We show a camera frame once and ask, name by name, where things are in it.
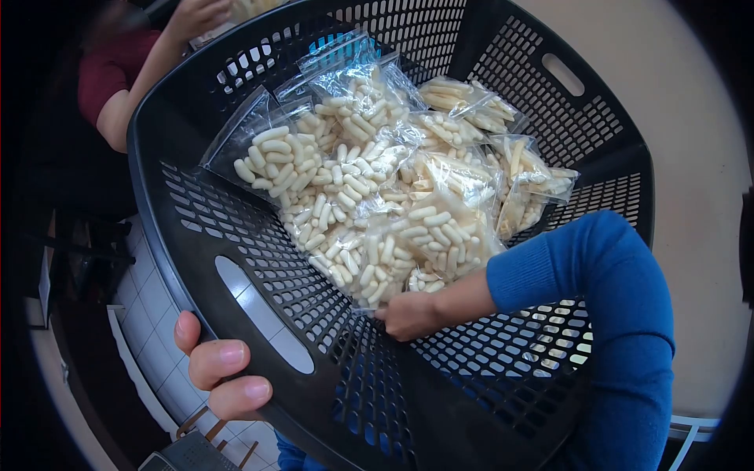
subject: black plastic basket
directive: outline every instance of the black plastic basket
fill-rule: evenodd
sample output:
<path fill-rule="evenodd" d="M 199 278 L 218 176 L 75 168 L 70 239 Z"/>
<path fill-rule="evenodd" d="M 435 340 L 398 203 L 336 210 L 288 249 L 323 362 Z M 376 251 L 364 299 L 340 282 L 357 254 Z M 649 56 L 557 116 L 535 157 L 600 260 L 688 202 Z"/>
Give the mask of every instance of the black plastic basket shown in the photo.
<path fill-rule="evenodd" d="M 297 253 L 269 205 L 197 168 L 255 87 L 298 72 L 310 46 L 354 27 L 399 50 L 420 84 L 476 78 L 532 119 L 544 159 L 583 176 L 568 206 L 549 209 L 513 243 L 602 208 L 651 243 L 651 157 L 597 74 L 546 26 L 505 2 L 303 0 L 215 40 L 142 101 L 128 150 L 147 241 L 168 289 L 207 336 L 241 338 L 248 373 L 270 379 L 265 418 L 331 469 L 535 469 L 567 439 L 588 395 L 591 329 L 582 300 L 497 314 L 398 344 Z M 557 55 L 583 82 L 572 96 L 543 66 Z M 214 268 L 244 269 L 307 347 L 314 373 L 291 368 Z"/>

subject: blue sleeve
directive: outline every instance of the blue sleeve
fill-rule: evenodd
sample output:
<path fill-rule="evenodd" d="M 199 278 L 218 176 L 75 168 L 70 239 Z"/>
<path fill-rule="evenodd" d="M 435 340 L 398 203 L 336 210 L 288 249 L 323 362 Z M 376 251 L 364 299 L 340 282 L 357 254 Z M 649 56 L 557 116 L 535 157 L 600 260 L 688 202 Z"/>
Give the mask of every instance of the blue sleeve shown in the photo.
<path fill-rule="evenodd" d="M 612 211 L 581 217 L 492 258 L 500 312 L 583 296 L 592 398 L 551 469 L 657 469 L 671 415 L 673 309 L 649 248 Z"/>

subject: red sleeve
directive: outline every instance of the red sleeve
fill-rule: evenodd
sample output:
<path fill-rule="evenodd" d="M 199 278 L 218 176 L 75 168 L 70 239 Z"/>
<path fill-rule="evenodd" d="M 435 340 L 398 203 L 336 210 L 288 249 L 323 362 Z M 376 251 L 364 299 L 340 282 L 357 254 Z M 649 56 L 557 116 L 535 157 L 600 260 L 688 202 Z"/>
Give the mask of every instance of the red sleeve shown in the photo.
<path fill-rule="evenodd" d="M 112 60 L 99 54 L 81 59 L 78 66 L 78 109 L 92 126 L 111 96 L 128 90 L 126 74 Z"/>

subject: maroon shirt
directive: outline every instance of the maroon shirt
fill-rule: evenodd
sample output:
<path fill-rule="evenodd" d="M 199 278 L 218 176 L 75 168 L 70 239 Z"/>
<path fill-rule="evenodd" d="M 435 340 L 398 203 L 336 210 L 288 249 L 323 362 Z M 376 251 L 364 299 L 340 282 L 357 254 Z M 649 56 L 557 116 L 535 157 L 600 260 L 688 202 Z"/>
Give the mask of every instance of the maroon shirt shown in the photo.
<path fill-rule="evenodd" d="M 78 65 L 78 109 L 92 126 L 103 106 L 120 90 L 130 90 L 159 37 L 144 29 L 118 36 L 81 58 Z"/>

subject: tiled floor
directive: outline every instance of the tiled floor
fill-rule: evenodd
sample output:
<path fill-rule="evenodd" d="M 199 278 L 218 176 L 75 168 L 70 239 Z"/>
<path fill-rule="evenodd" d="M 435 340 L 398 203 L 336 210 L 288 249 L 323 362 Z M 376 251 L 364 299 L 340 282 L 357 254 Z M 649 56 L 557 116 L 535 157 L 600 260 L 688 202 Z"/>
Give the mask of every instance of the tiled floor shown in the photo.
<path fill-rule="evenodd" d="M 182 424 L 207 404 L 210 394 L 198 390 L 189 380 L 189 358 L 173 342 L 178 307 L 170 297 L 159 270 L 155 268 L 139 216 L 129 220 L 133 229 L 127 244 L 136 258 L 136 264 L 130 267 L 118 287 L 118 299 L 115 301 L 126 307 L 125 315 L 118 321 L 145 379 L 165 410 L 177 424 Z M 313 368 L 306 350 L 301 346 L 303 353 L 299 351 L 296 344 L 300 343 L 256 295 L 245 274 L 241 278 L 235 264 L 224 258 L 217 260 L 217 269 L 226 279 L 229 289 L 239 298 L 244 310 L 265 337 L 273 344 L 279 344 L 279 349 L 284 349 L 280 351 L 281 355 L 297 369 L 304 371 Z M 208 411 L 196 422 L 196 427 L 202 433 L 207 433 L 217 421 L 217 417 Z M 222 453 L 236 464 L 244 458 L 250 445 L 259 442 L 244 471 L 280 469 L 277 466 L 277 440 L 269 424 L 232 421 L 220 431 L 213 443 L 217 445 L 222 440 L 228 441 Z"/>

